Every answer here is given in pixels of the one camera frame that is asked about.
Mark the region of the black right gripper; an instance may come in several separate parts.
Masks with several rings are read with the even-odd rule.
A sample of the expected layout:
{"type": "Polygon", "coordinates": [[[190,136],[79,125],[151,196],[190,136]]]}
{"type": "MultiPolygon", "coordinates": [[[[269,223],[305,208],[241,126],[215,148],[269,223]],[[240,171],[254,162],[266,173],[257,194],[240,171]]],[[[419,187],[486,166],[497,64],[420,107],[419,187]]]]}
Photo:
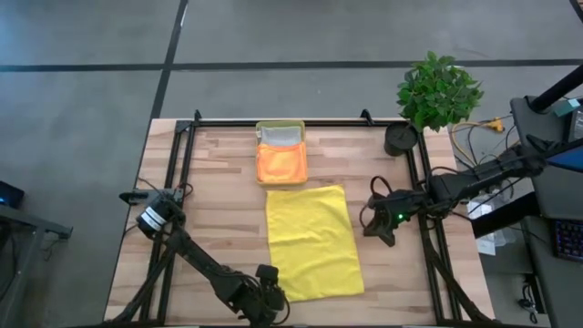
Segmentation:
{"type": "Polygon", "coordinates": [[[374,211],[373,219],[364,225],[364,237],[379,237],[388,247],[395,245],[394,230],[409,221],[426,204],[422,191],[395,190],[386,196],[374,192],[367,207],[374,211]]]}

